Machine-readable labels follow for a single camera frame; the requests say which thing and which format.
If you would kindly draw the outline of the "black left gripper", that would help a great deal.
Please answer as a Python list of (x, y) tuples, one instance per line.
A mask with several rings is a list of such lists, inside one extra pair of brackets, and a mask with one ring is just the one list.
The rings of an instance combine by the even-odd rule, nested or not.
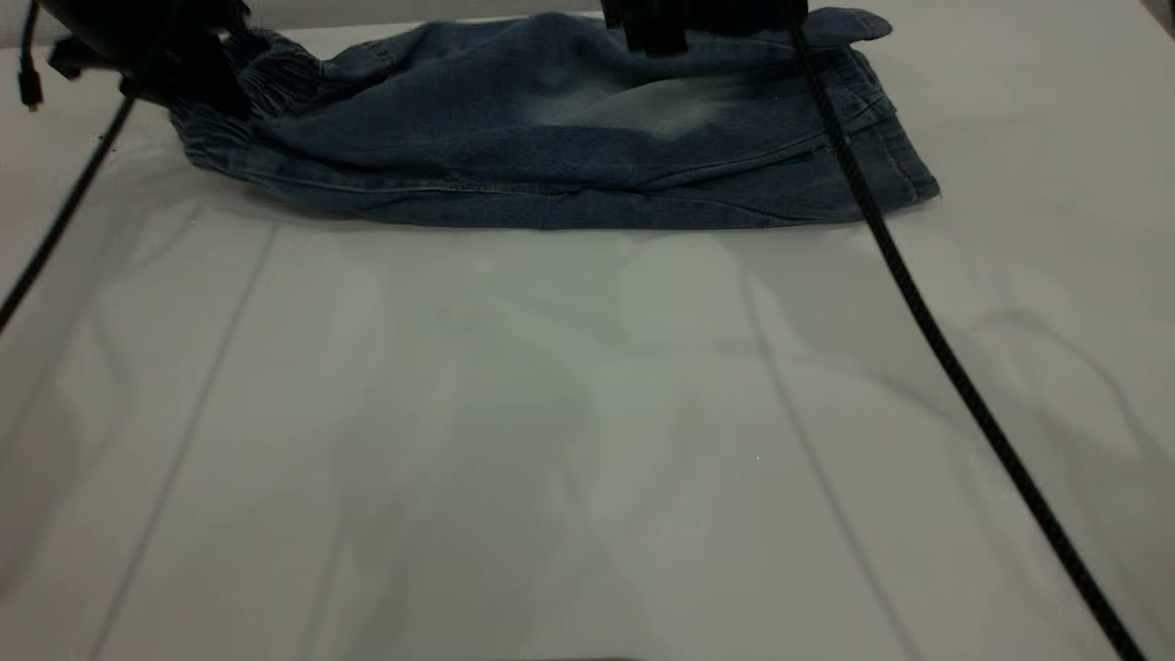
[(112, 70), (227, 116), (251, 114), (220, 39), (248, 26), (243, 1), (43, 1), (41, 9), (68, 32), (48, 58), (63, 79)]

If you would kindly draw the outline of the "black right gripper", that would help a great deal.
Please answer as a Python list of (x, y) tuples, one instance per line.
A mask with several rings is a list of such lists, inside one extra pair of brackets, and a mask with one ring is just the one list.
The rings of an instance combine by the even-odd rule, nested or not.
[(626, 33), (629, 50), (649, 58), (677, 56), (689, 50), (687, 33), (753, 35), (804, 23), (807, 1), (603, 1), (610, 27)]

